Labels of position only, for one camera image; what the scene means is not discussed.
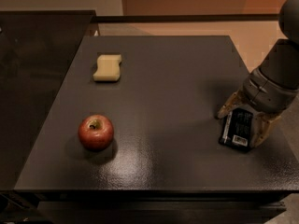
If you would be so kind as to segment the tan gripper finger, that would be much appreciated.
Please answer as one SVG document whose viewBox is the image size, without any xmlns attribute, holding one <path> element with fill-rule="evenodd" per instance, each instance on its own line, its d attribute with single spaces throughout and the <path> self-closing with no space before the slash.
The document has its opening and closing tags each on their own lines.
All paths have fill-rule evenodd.
<svg viewBox="0 0 299 224">
<path fill-rule="evenodd" d="M 246 97 L 242 90 L 238 90 L 234 92 L 224 103 L 221 109 L 217 112 L 216 118 L 223 119 L 226 117 L 231 111 L 239 108 L 246 102 Z"/>
<path fill-rule="evenodd" d="M 281 113 L 259 113 L 252 123 L 252 136 L 249 146 L 255 148 L 262 144 L 277 126 L 281 119 Z"/>
</svg>

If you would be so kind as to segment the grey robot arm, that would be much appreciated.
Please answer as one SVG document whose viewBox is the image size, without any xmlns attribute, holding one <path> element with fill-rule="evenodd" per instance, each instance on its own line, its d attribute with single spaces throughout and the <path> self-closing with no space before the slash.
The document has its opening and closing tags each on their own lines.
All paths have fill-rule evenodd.
<svg viewBox="0 0 299 224">
<path fill-rule="evenodd" d="M 251 149 L 267 139 L 299 92 L 299 0 L 286 0 L 278 25 L 285 35 L 217 113 L 219 142 Z"/>
</svg>

